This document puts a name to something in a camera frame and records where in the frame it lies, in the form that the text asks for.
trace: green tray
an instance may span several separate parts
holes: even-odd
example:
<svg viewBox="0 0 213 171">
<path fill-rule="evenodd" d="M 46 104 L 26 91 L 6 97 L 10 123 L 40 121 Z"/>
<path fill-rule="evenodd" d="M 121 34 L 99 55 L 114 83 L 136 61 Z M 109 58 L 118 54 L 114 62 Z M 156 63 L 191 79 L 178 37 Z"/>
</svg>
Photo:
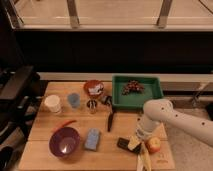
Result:
<svg viewBox="0 0 213 171">
<path fill-rule="evenodd" d="M 137 80 L 144 86 L 142 93 L 131 92 L 123 95 L 123 87 L 131 80 Z M 147 100 L 163 98 L 159 79 L 156 77 L 113 76 L 112 104 L 116 109 L 143 109 Z"/>
</svg>

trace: red apple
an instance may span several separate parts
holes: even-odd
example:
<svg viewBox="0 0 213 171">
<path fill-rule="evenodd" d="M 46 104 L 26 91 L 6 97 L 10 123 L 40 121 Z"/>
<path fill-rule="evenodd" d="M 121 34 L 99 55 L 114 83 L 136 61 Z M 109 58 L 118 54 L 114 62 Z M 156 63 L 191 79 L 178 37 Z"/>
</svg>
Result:
<svg viewBox="0 0 213 171">
<path fill-rule="evenodd" d="M 151 137 L 146 142 L 146 147 L 149 151 L 149 153 L 155 153 L 160 150 L 161 148 L 161 142 L 158 137 Z"/>
</svg>

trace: paper cup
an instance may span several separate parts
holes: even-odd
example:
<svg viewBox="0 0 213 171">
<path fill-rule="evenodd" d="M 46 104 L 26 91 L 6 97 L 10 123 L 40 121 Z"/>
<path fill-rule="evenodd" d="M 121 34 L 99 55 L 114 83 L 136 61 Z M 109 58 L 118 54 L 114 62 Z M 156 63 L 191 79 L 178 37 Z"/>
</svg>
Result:
<svg viewBox="0 0 213 171">
<path fill-rule="evenodd" d="M 53 113 L 61 112 L 61 100 L 57 95 L 47 96 L 44 101 L 45 106 Z"/>
</svg>

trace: wooden table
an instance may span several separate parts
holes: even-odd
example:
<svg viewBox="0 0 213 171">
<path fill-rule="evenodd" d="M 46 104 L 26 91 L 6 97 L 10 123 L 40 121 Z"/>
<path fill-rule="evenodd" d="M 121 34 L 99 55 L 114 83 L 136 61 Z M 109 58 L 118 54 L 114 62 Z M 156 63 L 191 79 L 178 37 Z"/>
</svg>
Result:
<svg viewBox="0 0 213 171">
<path fill-rule="evenodd" d="M 45 96 L 56 94 L 62 101 L 62 113 L 49 112 L 43 101 L 33 123 L 28 142 L 23 152 L 19 170 L 136 170 L 137 156 L 116 146 L 119 137 L 129 139 L 134 133 L 139 115 L 136 112 L 118 111 L 114 116 L 111 132 L 107 132 L 109 109 L 98 102 L 98 111 L 90 114 L 86 102 L 89 100 L 83 91 L 84 82 L 50 82 Z M 111 82 L 104 82 L 105 90 L 111 93 Z M 78 109 L 72 109 L 67 95 L 76 92 L 81 97 Z M 77 150 L 66 159 L 53 156 L 49 150 L 52 130 L 69 119 L 77 122 L 69 125 L 78 130 L 81 142 Z M 90 128 L 101 131 L 97 152 L 84 150 L 84 142 Z M 172 170 L 174 162 L 163 124 L 154 132 L 162 142 L 161 151 L 151 155 L 153 170 Z"/>
</svg>

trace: dark background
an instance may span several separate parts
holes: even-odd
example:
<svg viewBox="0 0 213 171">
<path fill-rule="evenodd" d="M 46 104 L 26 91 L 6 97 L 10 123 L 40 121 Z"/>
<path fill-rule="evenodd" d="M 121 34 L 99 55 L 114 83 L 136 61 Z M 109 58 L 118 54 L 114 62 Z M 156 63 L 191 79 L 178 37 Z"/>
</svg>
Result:
<svg viewBox="0 0 213 171">
<path fill-rule="evenodd" d="M 213 32 L 14 31 L 0 4 L 0 65 L 45 72 L 211 73 Z"/>
</svg>

